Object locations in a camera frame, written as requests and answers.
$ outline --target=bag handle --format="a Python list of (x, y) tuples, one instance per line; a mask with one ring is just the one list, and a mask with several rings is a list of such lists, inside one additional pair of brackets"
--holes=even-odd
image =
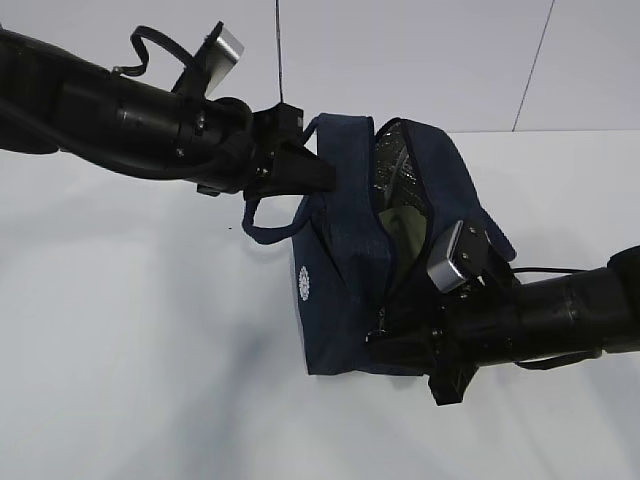
[(315, 197), (305, 197), (290, 225), (284, 227), (266, 228), (255, 225), (255, 216), (260, 200), (250, 200), (244, 209), (242, 229), (260, 245), (273, 245), (287, 238), (293, 237), (302, 230), (313, 213), (320, 207)]

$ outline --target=cable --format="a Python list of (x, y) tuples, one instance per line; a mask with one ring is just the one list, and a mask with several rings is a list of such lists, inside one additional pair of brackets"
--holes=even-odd
[(524, 106), (524, 100), (525, 98), (527, 98), (527, 93), (529, 92), (529, 85), (531, 84), (531, 79), (533, 78), (533, 71), (536, 68), (536, 63), (538, 63), (538, 57), (540, 56), (540, 50), (542, 49), (542, 42), (544, 41), (544, 36), (547, 33), (547, 27), (549, 26), (549, 20), (551, 20), (551, 13), (553, 12), (553, 6), (555, 4), (556, 4), (556, 0), (552, 0), (551, 6), (549, 7), (549, 13), (547, 14), (547, 20), (544, 22), (544, 28), (542, 29), (542, 35), (540, 36), (540, 43), (538, 43), (538, 49), (536, 50), (536, 54), (533, 57), (533, 64), (531, 65), (529, 78), (527, 78), (527, 84), (524, 87), (522, 100), (520, 100), (520, 106), (518, 107), (518, 113), (516, 114), (516, 120), (513, 122), (513, 128), (511, 129), (511, 132), (515, 132), (516, 127), (518, 126), (518, 121), (520, 120), (520, 114), (522, 113), (522, 107)]
[(576, 268), (545, 268), (545, 267), (522, 267), (514, 268), (511, 270), (513, 273), (581, 273), (586, 270), (580, 270)]
[(284, 103), (282, 88), (282, 37), (280, 30), (280, 0), (276, 0), (276, 46), (278, 48), (278, 86), (280, 88), (280, 102)]
[(114, 67), (113, 71), (115, 73), (122, 73), (128, 77), (139, 77), (144, 75), (147, 71), (147, 66), (149, 65), (149, 51), (142, 42), (143, 38), (166, 50), (179, 60), (188, 70), (202, 77), (203, 81), (206, 80), (204, 71), (189, 52), (164, 33), (150, 27), (145, 27), (144, 25), (137, 27), (131, 34), (131, 44), (138, 54), (142, 64), (137, 67)]
[[(237, 99), (223, 99), (223, 101), (227, 101), (228, 103), (231, 103), (231, 100), (240, 102), (240, 100)], [(213, 158), (208, 162), (196, 165), (194, 167), (162, 170), (152, 170), (148, 168), (135, 167), (122, 161), (126, 160), (127, 157), (123, 155), (105, 153), (96, 147), (88, 145), (80, 140), (71, 138), (2, 98), (0, 98), (0, 116), (3, 116), (6, 119), (19, 124), (23, 128), (33, 131), (35, 134), (43, 137), (45, 140), (55, 145), (58, 145), (59, 147), (63, 146), (70, 153), (82, 157), (88, 162), (98, 165), (99, 167), (106, 168), (107, 170), (111, 170), (112, 172), (126, 175), (128, 177), (135, 177), (143, 180), (185, 180), (206, 173), (212, 168), (217, 167), (220, 163), (220, 158)], [(252, 125), (252, 117), (253, 116), (251, 115), (251, 118), (247, 119), (247, 127), (250, 127), (250, 125)], [(211, 155), (215, 157), (216, 153), (218, 152), (211, 152)]]

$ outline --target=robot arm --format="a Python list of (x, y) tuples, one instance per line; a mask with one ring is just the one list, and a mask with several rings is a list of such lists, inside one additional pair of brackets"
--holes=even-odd
[[(127, 77), (145, 73), (144, 40), (185, 66), (171, 92)], [(55, 46), (0, 30), (0, 148), (71, 152), (116, 173), (188, 180), (209, 195), (248, 199), (335, 188), (333, 168), (302, 143), (302, 114), (281, 103), (253, 113), (208, 100), (242, 45), (219, 23), (195, 56), (148, 27), (131, 36), (141, 65), (108, 71)]]

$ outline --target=bag zipper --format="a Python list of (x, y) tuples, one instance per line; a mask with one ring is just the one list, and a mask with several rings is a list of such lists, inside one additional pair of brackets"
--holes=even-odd
[[(429, 243), (428, 243), (428, 239), (431, 238), (431, 232), (433, 231), (433, 206), (431, 204), (431, 202), (429, 201), (429, 197), (427, 195), (427, 191), (424, 188), (424, 182), (422, 181), (422, 173), (420, 171), (420, 166), (418, 165), (418, 162), (416, 161), (416, 156), (415, 156), (415, 152), (413, 151), (413, 145), (411, 145), (411, 143), (408, 141), (409, 139), (409, 132), (407, 131), (407, 125), (406, 125), (406, 121), (405, 120), (400, 120), (401, 125), (400, 128), (402, 130), (402, 136), (404, 139), (404, 143), (407, 147), (407, 153), (409, 155), (408, 160), (411, 162), (411, 167), (413, 168), (413, 171), (416, 175), (416, 181), (418, 182), (418, 189), (420, 191), (420, 197), (424, 203), (425, 206), (425, 210), (426, 210), (426, 214), (427, 214), (427, 228), (425, 231), (425, 237), (424, 237), (424, 244), (422, 245), (422, 248), (420, 249), (420, 253), (418, 254), (418, 256), (416, 257), (416, 259), (413, 262), (413, 265), (411, 265), (411, 267), (409, 268), (409, 270), (406, 272), (406, 274), (404, 275), (404, 277), (398, 282), (398, 285), (396, 286), (395, 290), (393, 292), (390, 292), (390, 288), (392, 285), (392, 280), (393, 278), (391, 277), (391, 280), (388, 279), (388, 283), (387, 286), (385, 288), (385, 294), (383, 297), (383, 301), (382, 304), (380, 306), (379, 309), (379, 316), (382, 315), (383, 321), (382, 324), (384, 325), (385, 320), (386, 320), (386, 307), (391, 304), (393, 302), (393, 300), (395, 300), (395, 298), (399, 295), (399, 293), (402, 291), (403, 287), (407, 284), (407, 282), (409, 281), (410, 278), (413, 277), (413, 274), (415, 273), (416, 269), (422, 265), (424, 257), (426, 256), (426, 254), (429, 251)], [(391, 269), (391, 274), (393, 275), (393, 273), (395, 272), (395, 268), (396, 268), (396, 257), (397, 257), (397, 252), (396, 252), (396, 248), (395, 245), (393, 244), (393, 240), (391, 239), (391, 236), (388, 234), (388, 232), (386, 231), (386, 229), (382, 226), (382, 222), (380, 222), (381, 228), (383, 229), (383, 231), (385, 232), (387, 239), (390, 243), (390, 248), (393, 251), (393, 257), (394, 257), (394, 262), (392, 264), (392, 269)]]

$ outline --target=black strap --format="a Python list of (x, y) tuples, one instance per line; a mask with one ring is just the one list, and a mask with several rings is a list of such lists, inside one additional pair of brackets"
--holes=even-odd
[(515, 362), (516, 365), (525, 370), (551, 370), (552, 368), (573, 365), (591, 358), (602, 356), (602, 350), (591, 350), (588, 352), (568, 353), (558, 357), (546, 358), (544, 360), (534, 360), (531, 362)]

